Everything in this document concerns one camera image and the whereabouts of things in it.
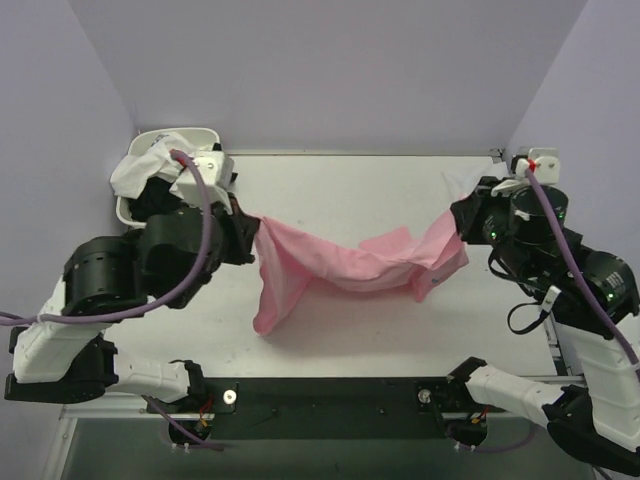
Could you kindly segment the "white plastic basket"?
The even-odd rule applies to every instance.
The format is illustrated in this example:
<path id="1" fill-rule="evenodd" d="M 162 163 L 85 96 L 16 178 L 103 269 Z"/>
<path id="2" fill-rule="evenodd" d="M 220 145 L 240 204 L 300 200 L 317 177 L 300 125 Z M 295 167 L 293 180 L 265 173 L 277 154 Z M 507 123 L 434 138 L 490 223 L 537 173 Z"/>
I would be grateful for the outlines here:
<path id="1" fill-rule="evenodd" d="M 209 199 L 230 206 L 234 162 L 217 132 L 203 127 L 153 130 L 134 138 L 111 174 L 116 216 L 126 226 L 142 228 L 152 215 L 202 204 L 193 174 L 171 157 L 174 150 L 192 159 Z"/>

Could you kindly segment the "pink t shirt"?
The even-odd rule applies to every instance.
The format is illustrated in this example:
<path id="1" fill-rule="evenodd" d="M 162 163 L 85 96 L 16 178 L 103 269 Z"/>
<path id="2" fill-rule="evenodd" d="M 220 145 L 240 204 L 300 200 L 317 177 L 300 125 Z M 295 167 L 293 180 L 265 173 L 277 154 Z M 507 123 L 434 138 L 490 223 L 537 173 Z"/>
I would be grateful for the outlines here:
<path id="1" fill-rule="evenodd" d="M 421 302 L 469 262 L 449 211 L 418 238 L 399 227 L 356 248 L 264 217 L 255 244 L 263 286 L 253 328 L 262 336 L 291 314 L 314 279 L 357 293 L 406 287 Z"/>

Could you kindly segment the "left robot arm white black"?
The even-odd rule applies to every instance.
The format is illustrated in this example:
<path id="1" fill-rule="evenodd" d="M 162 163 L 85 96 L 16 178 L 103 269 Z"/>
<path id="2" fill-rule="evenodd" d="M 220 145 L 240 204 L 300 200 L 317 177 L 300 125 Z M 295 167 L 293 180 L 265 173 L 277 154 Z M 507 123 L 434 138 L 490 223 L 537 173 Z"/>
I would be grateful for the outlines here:
<path id="1" fill-rule="evenodd" d="M 5 399 L 74 404 L 115 391 L 199 408 L 208 396 L 199 364 L 137 359 L 104 332 L 158 307 L 183 309 L 221 265 L 253 263 L 259 226 L 232 198 L 228 207 L 183 207 L 80 245 L 38 316 L 1 317 L 11 327 L 13 356 Z"/>

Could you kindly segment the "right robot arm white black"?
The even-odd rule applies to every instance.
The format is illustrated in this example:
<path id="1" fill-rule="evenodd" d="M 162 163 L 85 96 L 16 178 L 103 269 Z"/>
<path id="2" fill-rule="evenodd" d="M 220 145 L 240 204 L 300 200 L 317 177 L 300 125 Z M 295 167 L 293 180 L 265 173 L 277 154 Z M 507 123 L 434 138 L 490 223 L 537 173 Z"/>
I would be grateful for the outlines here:
<path id="1" fill-rule="evenodd" d="M 528 380 L 471 357 L 449 380 L 475 404 L 544 428 L 576 460 L 639 473 L 639 290 L 620 257 L 587 246 L 567 228 L 569 201 L 551 186 L 484 176 L 451 205 L 456 232 L 489 248 L 497 277 L 517 284 L 552 320 L 581 371 L 579 385 Z"/>

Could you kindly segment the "folded white t shirt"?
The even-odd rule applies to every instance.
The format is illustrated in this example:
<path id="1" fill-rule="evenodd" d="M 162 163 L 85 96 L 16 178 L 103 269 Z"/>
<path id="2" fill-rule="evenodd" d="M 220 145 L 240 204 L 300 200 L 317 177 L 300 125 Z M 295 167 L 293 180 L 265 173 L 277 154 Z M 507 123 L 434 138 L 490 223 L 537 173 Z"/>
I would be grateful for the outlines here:
<path id="1" fill-rule="evenodd" d="M 502 179 L 508 175 L 505 163 L 492 163 L 475 167 L 456 167 L 444 171 L 442 177 L 452 202 L 468 197 L 483 176 Z"/>

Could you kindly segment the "black t shirt in basket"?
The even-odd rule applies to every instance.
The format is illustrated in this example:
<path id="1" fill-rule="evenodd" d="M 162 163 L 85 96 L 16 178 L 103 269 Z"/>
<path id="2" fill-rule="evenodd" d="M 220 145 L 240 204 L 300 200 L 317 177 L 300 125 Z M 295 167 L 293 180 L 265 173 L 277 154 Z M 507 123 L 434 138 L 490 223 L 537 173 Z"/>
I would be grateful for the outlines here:
<path id="1" fill-rule="evenodd" d="M 172 184 L 159 177 L 149 178 L 136 199 L 129 200 L 129 211 L 134 221 L 146 222 L 155 215 L 178 210 L 183 201 L 170 192 Z"/>

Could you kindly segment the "white t shirt in basket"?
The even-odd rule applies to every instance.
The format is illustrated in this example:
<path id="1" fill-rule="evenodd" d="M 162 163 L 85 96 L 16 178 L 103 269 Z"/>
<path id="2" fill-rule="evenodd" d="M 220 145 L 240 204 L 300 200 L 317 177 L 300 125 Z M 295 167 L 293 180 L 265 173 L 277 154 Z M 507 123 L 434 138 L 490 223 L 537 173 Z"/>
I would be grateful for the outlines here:
<path id="1" fill-rule="evenodd" d="M 136 199 L 152 177 L 173 184 L 185 167 L 171 158 L 172 150 L 193 155 L 196 146 L 175 131 L 157 135 L 141 155 L 128 154 L 116 166 L 110 178 L 114 194 Z"/>

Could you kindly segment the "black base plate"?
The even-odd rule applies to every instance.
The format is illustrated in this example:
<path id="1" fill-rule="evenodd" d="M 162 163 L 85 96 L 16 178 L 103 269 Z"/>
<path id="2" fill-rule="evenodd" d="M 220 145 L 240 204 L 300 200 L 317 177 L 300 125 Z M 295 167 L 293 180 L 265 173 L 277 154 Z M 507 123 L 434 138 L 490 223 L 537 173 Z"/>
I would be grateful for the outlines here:
<path id="1" fill-rule="evenodd" d="M 445 377 L 209 378 L 161 408 L 216 441 L 441 438 L 447 417 L 483 409 Z"/>

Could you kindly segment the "aluminium front rail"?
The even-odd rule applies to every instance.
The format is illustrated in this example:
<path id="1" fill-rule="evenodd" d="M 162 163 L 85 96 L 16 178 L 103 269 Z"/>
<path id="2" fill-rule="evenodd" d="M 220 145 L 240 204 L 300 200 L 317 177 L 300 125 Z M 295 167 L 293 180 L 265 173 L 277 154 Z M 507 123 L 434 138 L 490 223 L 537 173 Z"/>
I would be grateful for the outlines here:
<path id="1" fill-rule="evenodd" d="M 570 384 L 586 386 L 585 378 L 580 376 L 528 376 L 527 380 L 541 383 L 567 386 Z M 149 413 L 147 403 L 138 396 L 113 393 L 79 404 L 62 407 L 60 419 L 150 419 L 158 418 L 157 413 Z"/>

